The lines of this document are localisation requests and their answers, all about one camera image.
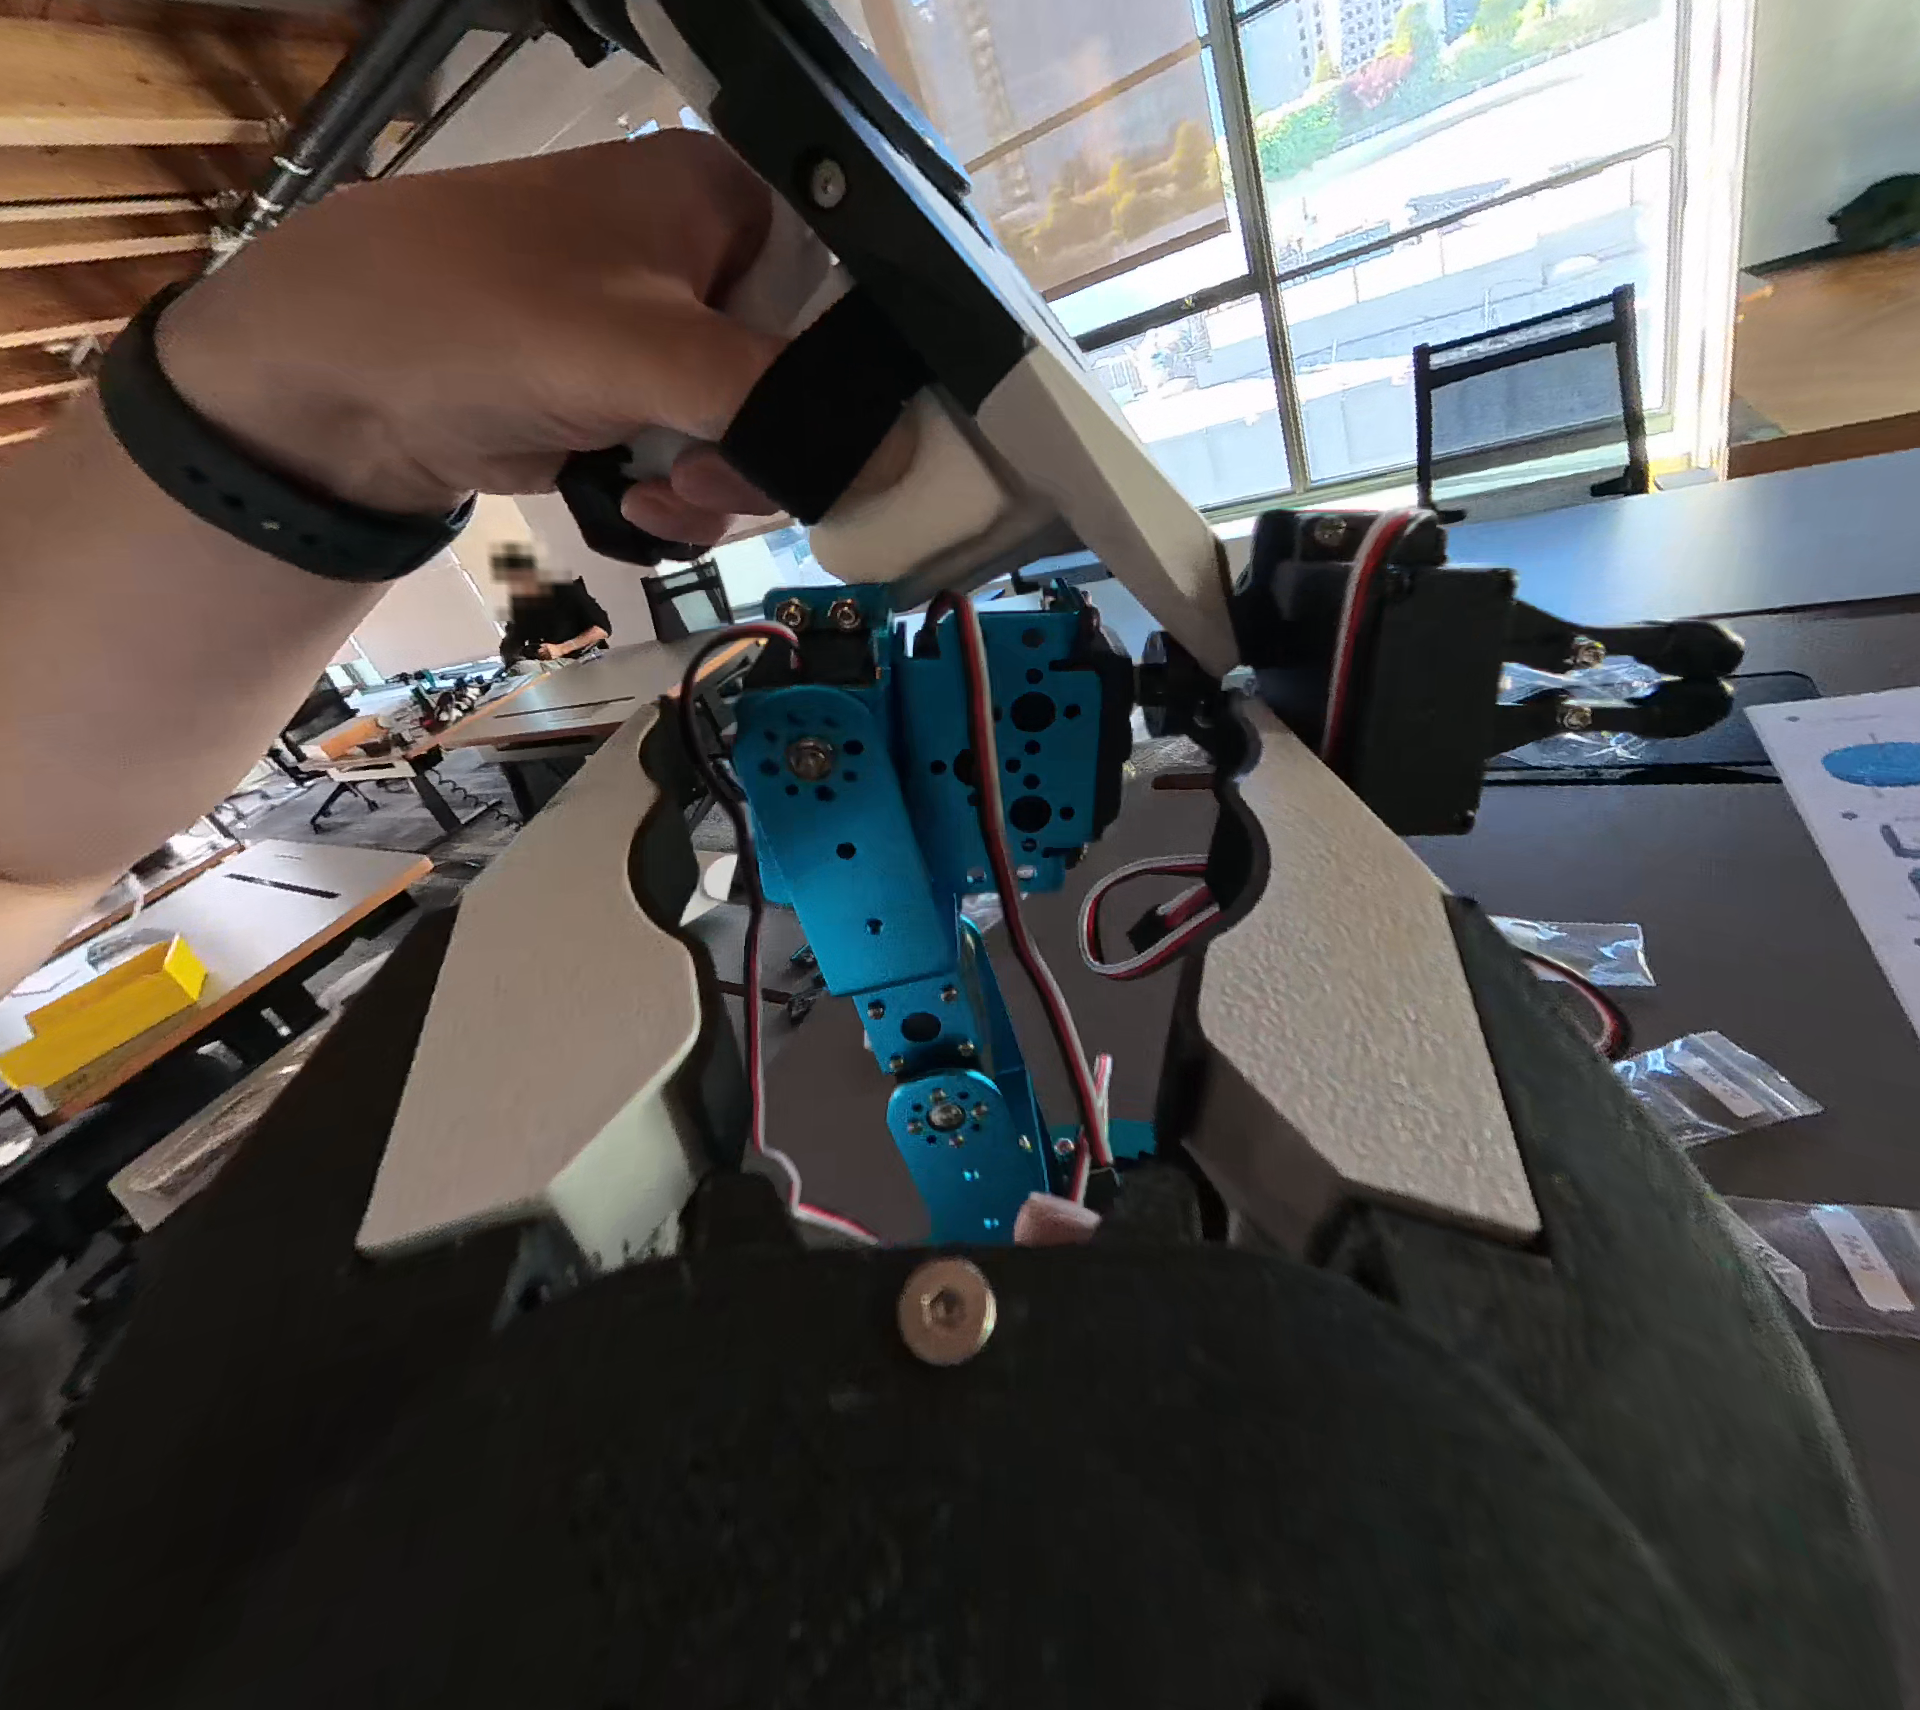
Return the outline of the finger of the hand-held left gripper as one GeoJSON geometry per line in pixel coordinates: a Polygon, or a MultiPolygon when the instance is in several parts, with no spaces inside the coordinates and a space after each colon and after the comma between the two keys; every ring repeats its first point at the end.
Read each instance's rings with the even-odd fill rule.
{"type": "Polygon", "coordinates": [[[975,422],[1204,672],[1224,677],[1240,663],[1224,546],[1078,358],[1033,347],[975,422]]]}

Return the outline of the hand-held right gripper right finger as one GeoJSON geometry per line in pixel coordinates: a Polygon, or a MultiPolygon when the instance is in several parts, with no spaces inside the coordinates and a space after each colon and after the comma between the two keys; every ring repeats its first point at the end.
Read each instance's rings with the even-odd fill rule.
{"type": "Polygon", "coordinates": [[[1217,829],[1250,878],[1199,955],[1172,1139],[1260,1242],[1308,1257],[1383,1206],[1542,1231],[1433,870],[1266,703],[1228,698],[1217,829]]]}

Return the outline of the small clear parts bag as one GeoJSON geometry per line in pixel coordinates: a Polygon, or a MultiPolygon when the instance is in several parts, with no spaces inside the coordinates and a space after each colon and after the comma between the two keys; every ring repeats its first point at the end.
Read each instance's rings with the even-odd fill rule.
{"type": "Polygon", "coordinates": [[[1817,1330],[1919,1340],[1919,1211],[1725,1195],[1740,1242],[1817,1330]]]}
{"type": "Polygon", "coordinates": [[[1624,1055],[1613,1071],[1683,1149],[1823,1113],[1773,1063],[1712,1030],[1624,1055]]]}
{"type": "Polygon", "coordinates": [[[1550,921],[1497,914],[1493,926],[1541,968],[1594,988],[1658,984],[1640,921],[1550,921]]]}

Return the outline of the yellow box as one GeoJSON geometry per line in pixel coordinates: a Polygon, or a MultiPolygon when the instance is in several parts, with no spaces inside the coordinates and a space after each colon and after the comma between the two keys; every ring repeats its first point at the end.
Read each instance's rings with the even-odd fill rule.
{"type": "Polygon", "coordinates": [[[180,936],[147,944],[105,968],[84,962],[56,993],[28,997],[4,1015],[4,1083],[46,1089],[87,1070],[192,1009],[207,981],[209,965],[180,936]]]}

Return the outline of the small black chair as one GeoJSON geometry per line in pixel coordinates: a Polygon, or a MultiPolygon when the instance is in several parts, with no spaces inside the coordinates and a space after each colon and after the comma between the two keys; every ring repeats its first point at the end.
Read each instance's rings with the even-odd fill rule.
{"type": "Polygon", "coordinates": [[[659,641],[684,641],[735,621],[728,587],[713,555],[647,570],[642,593],[659,641]]]}

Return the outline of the light wooden table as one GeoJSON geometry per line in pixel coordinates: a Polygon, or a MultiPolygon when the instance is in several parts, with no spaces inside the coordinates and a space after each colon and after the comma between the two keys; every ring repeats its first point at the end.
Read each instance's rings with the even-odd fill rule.
{"type": "Polygon", "coordinates": [[[506,755],[556,747],[570,751],[613,737],[634,713],[671,699],[687,665],[718,631],[675,641],[641,641],[598,658],[552,668],[504,701],[468,713],[442,734],[446,751],[473,747],[506,755]]]}
{"type": "Polygon", "coordinates": [[[302,993],[324,959],[409,907],[432,874],[424,853],[296,840],[255,841],[210,866],[111,929],[185,938],[209,969],[200,1001],[23,1101],[36,1122],[70,1122],[277,993],[302,993]]]}

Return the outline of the blue toy robot arm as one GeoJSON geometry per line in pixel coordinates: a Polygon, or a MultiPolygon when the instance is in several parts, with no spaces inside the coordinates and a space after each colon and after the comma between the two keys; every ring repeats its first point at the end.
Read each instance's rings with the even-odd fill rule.
{"type": "Polygon", "coordinates": [[[797,916],[827,989],[858,1006],[935,1242],[1009,1244],[1044,1192],[1107,1206],[1155,1154],[1201,1170],[1171,1131],[1169,1061],[1188,1061],[1199,957],[1250,880],[1250,856],[1217,827],[1230,698],[1265,703],[1408,846],[1475,826],[1497,755],[1590,728],[1584,705],[1501,703],[1502,665],[1637,660],[1663,677],[1657,696],[1596,726],[1693,737],[1728,718],[1745,656],[1711,618],[1549,614],[1512,570],[1451,565],[1448,532],[1423,507],[1263,515],[1228,607],[1240,663],[1212,675],[1165,633],[1134,663],[1068,587],[1030,609],[946,604],[914,637],[877,586],[767,601],[777,633],[737,698],[731,751],[756,878],[797,916]],[[1152,1123],[1108,1120],[1108,1073],[1040,968],[1033,996],[1072,1100],[1050,1127],[964,901],[999,893],[1011,954],[1044,962],[1022,903],[1060,890],[1116,820],[1137,711],[1204,754],[1212,840],[1171,863],[1193,900],[1151,909],[1130,954],[1100,952],[1102,886],[1082,907],[1093,974],[1178,976],[1152,1123]]]}

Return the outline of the large clear plastic wrap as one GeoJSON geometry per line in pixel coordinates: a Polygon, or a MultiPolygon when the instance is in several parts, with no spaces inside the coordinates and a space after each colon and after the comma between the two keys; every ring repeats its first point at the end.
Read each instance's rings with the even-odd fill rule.
{"type": "MultiPolygon", "coordinates": [[[[1629,708],[1655,699],[1660,685],[1663,677],[1655,669],[1630,658],[1606,658],[1596,665],[1565,672],[1522,663],[1501,668],[1501,703],[1509,708],[1536,698],[1550,698],[1557,708],[1629,708]]],[[[1502,751],[1491,762],[1491,772],[1539,769],[1586,778],[1600,772],[1639,769],[1677,754],[1681,741],[1681,737],[1646,737],[1633,730],[1561,731],[1502,751]]]]}

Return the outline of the person's left hand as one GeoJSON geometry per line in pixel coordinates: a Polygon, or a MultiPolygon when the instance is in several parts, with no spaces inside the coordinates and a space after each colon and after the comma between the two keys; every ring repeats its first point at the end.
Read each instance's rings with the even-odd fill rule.
{"type": "Polygon", "coordinates": [[[677,431],[623,512],[713,546],[777,512],[718,445],[787,341],[745,297],[787,223],[684,129],[353,186],[180,295],[157,358],[230,447],[370,512],[547,494],[576,452],[677,431]]]}

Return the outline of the black wristband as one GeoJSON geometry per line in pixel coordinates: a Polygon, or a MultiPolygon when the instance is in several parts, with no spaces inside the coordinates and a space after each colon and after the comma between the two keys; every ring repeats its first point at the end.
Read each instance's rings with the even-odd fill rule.
{"type": "Polygon", "coordinates": [[[154,487],[200,524],[332,583],[394,583],[454,543],[476,496],[439,515],[347,501],[260,461],[189,403],[158,345],[186,290],[180,279],[150,295],[94,371],[111,435],[154,487]]]}

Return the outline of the dark cloth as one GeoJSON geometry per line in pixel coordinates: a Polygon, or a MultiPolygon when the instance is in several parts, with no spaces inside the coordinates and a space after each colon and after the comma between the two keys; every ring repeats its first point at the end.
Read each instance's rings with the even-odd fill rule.
{"type": "Polygon", "coordinates": [[[1863,186],[1828,218],[1841,256],[1905,249],[1919,242],[1919,172],[1900,172],[1863,186]]]}

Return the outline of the white printed paper sheet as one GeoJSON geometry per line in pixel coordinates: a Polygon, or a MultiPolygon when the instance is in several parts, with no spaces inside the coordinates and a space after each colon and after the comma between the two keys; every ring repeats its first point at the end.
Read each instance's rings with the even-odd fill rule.
{"type": "Polygon", "coordinates": [[[1751,711],[1911,1024],[1919,1022],[1919,689],[1751,711]]]}

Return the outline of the black ceiling pipe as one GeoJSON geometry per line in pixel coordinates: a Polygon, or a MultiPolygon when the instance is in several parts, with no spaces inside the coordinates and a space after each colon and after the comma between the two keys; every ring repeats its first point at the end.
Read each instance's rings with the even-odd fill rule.
{"type": "Polygon", "coordinates": [[[287,216],[358,176],[378,134],[493,1],[392,0],[300,114],[234,223],[217,232],[210,266],[224,266],[287,216]]]}

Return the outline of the wooden side counter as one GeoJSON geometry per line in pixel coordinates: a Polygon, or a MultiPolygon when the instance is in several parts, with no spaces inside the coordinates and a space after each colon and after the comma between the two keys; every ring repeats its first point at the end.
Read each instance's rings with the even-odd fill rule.
{"type": "Polygon", "coordinates": [[[1917,248],[1740,276],[1727,477],[1917,447],[1917,248]]]}

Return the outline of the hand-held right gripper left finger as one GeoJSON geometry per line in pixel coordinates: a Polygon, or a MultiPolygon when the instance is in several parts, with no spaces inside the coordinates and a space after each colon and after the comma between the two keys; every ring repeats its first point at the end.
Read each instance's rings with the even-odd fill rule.
{"type": "Polygon", "coordinates": [[[694,772],[669,698],[631,713],[467,888],[356,1247],[397,1260],[544,1222],[590,1269],[661,1257],[748,1088],[684,929],[694,772]]]}

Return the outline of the dark grey desk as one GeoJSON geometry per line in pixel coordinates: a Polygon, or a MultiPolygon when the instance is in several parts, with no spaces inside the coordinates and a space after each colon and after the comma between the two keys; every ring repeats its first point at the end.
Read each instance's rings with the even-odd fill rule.
{"type": "MultiPolygon", "coordinates": [[[[1745,639],[1751,673],[1803,673],[1824,696],[1917,689],[1917,449],[1691,483],[1586,507],[1463,521],[1451,558],[1516,572],[1571,620],[1706,615],[1745,639]]],[[[1132,794],[1086,870],[1199,849],[1202,794],[1132,794]]],[[[1699,1166],[1747,1197],[1917,1209],[1917,1033],[1793,798],[1774,781],[1501,781],[1476,827],[1415,851],[1484,909],[1639,921],[1655,988],[1624,997],[1637,1045],[1719,1030],[1824,1110],[1711,1144],[1699,1166]]],[[[1165,976],[1099,984],[1075,957],[1086,884],[1030,911],[1084,1036],[1116,1051],[1138,1115],[1172,1007],[1165,976]]],[[[890,1137],[887,1094],[846,1001],[777,1020],[770,1137],[807,1197],[894,1240],[927,1213],[890,1137]]],[[[1884,1538],[1890,1616],[1917,1706],[1917,1340],[1813,1331],[1884,1538]]]]}

